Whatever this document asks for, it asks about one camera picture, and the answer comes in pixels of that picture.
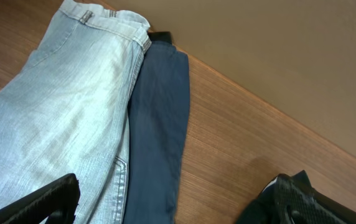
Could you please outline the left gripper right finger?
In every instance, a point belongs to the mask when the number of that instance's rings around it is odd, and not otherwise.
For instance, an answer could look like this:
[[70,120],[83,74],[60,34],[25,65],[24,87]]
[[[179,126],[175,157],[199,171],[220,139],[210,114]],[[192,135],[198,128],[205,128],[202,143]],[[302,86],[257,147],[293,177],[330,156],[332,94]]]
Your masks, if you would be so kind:
[[356,224],[355,211],[286,174],[276,178],[274,202],[281,224]]

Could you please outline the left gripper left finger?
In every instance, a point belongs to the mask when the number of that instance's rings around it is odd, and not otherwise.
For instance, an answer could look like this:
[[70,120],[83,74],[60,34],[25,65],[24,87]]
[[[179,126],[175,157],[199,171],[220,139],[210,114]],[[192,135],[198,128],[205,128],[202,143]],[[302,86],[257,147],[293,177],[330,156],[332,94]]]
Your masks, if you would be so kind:
[[73,224],[80,198],[73,173],[0,209],[0,224]]

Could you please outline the black shorts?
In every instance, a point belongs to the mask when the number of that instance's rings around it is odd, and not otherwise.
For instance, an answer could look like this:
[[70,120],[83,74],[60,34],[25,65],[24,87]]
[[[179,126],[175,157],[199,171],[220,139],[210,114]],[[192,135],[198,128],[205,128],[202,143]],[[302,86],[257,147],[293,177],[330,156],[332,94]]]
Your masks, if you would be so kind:
[[[294,180],[311,186],[310,180],[304,170],[293,175]],[[243,224],[267,224],[280,223],[280,217],[274,204],[274,185],[277,177],[273,178],[265,188],[259,193],[257,198],[252,200],[241,212],[235,223]],[[303,216],[292,214],[291,223],[308,223]]]

